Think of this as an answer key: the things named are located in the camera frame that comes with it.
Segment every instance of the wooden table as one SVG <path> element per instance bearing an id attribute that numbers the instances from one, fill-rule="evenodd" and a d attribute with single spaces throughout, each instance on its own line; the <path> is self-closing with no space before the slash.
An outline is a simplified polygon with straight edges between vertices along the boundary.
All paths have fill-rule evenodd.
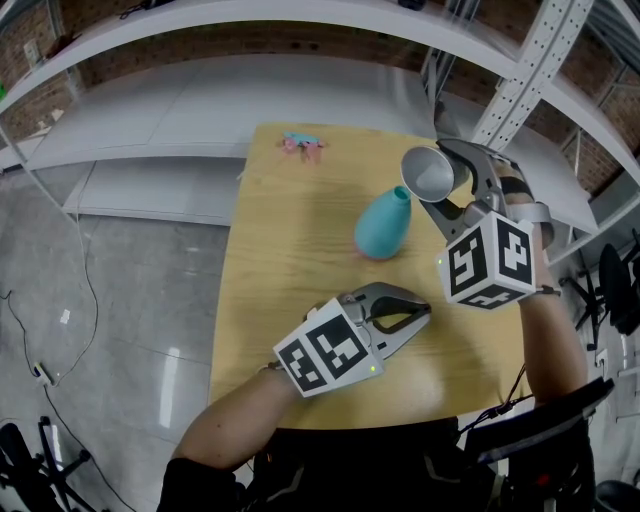
<path id="1" fill-rule="evenodd" d="M 322 163 L 276 147 L 284 131 L 326 141 Z M 417 200 L 401 252 L 386 262 L 354 250 L 360 214 L 401 184 L 400 161 L 433 141 L 325 125 L 261 125 L 240 187 L 218 303 L 212 401 L 275 359 L 272 347 L 315 303 L 386 281 L 431 304 L 431 323 L 386 363 L 386 373 L 301 400 L 283 427 L 400 425 L 483 409 L 506 398 L 523 362 L 517 306 L 476 312 L 446 303 L 435 268 L 444 237 Z M 453 199 L 466 204 L 469 187 Z"/>

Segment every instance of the perforated metal post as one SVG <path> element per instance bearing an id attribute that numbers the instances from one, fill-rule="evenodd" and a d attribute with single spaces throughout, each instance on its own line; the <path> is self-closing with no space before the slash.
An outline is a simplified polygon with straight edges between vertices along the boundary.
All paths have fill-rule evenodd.
<path id="1" fill-rule="evenodd" d="M 584 25 L 593 0 L 545 0 L 520 49 L 475 127 L 472 141 L 504 149 L 540 101 Z"/>

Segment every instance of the teal vase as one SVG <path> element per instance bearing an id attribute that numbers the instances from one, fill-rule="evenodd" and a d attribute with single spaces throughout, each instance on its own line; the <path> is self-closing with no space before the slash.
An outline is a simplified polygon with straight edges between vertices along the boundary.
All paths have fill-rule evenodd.
<path id="1" fill-rule="evenodd" d="M 378 197 L 356 224 L 358 252 L 374 260 L 395 256 L 404 244 L 411 221 L 411 199 L 405 187 L 395 187 Z"/>

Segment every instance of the person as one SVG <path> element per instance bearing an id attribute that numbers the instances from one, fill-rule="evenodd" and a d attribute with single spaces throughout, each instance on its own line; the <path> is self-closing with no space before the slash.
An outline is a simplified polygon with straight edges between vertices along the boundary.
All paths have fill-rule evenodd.
<path id="1" fill-rule="evenodd" d="M 509 194 L 507 201 L 532 199 L 521 192 Z M 537 286 L 555 287 L 537 225 L 533 238 Z M 562 299 L 536 294 L 519 304 L 526 375 L 536 405 L 586 385 L 586 357 Z M 277 430 L 297 400 L 300 395 L 286 372 L 264 369 L 209 406 L 188 428 L 168 463 L 158 512 L 500 506 L 499 498 L 491 498 L 492 470 L 474 473 L 471 481 L 460 478 L 467 466 L 456 448 L 457 419 L 366 430 Z M 252 457 L 254 479 L 245 490 L 236 484 L 233 471 Z M 585 422 L 561 442 L 534 450 L 529 457 L 524 466 L 540 468 L 541 474 L 545 465 L 562 464 L 573 474 L 571 468 L 579 461 L 586 485 L 576 486 L 583 498 L 570 509 L 592 510 L 593 457 Z M 532 510 L 538 507 L 521 505 L 518 510 L 529 505 Z"/>

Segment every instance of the human arm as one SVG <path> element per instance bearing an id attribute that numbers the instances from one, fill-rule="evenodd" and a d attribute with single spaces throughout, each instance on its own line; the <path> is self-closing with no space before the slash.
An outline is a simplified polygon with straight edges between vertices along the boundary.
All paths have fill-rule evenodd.
<path id="1" fill-rule="evenodd" d="M 234 468 L 267 444 L 299 396 L 286 372 L 262 370 L 205 409 L 187 429 L 173 458 Z"/>
<path id="2" fill-rule="evenodd" d="M 544 260 L 540 226 L 533 236 L 536 286 L 557 288 Z M 557 295 L 532 295 L 520 301 L 527 380 L 537 404 L 572 393 L 587 384 L 586 357 L 569 312 Z"/>

